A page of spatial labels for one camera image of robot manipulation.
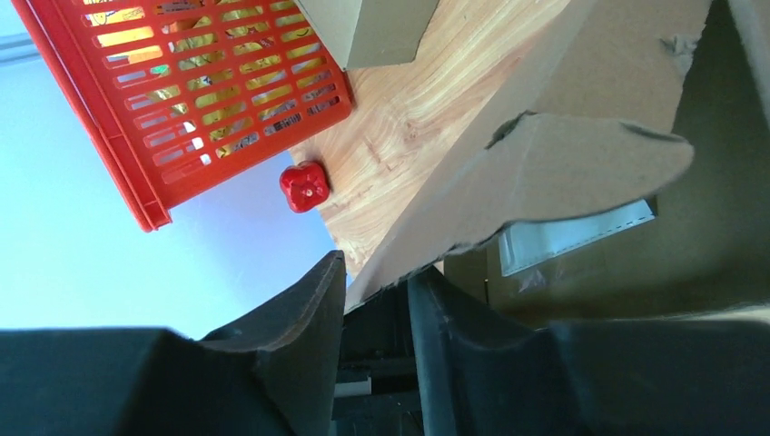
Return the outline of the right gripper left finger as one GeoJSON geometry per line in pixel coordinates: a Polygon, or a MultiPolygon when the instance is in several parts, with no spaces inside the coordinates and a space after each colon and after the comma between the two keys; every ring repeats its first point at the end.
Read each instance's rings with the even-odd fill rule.
{"type": "Polygon", "coordinates": [[[344,255],[200,340],[167,328],[1,334],[4,435],[325,435],[344,255]]]}

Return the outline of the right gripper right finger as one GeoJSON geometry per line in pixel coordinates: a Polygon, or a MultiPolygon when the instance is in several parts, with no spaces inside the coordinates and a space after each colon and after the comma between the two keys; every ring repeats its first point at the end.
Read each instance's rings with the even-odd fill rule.
{"type": "Polygon", "coordinates": [[[428,435],[766,435],[769,326],[530,329],[428,269],[408,281],[428,435]]]}

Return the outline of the small cardboard sheet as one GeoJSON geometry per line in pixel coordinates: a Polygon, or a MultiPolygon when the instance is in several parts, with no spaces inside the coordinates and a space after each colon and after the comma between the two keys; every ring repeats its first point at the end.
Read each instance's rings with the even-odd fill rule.
{"type": "Polygon", "coordinates": [[[769,4],[572,1],[348,290],[510,246],[514,313],[769,302],[769,4]]]}

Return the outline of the large brown cardboard box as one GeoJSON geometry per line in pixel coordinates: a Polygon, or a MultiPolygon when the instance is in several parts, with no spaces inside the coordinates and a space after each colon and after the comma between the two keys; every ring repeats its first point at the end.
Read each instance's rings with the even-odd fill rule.
{"type": "Polygon", "coordinates": [[[437,0],[297,0],[337,65],[355,70],[412,62],[437,0]]]}

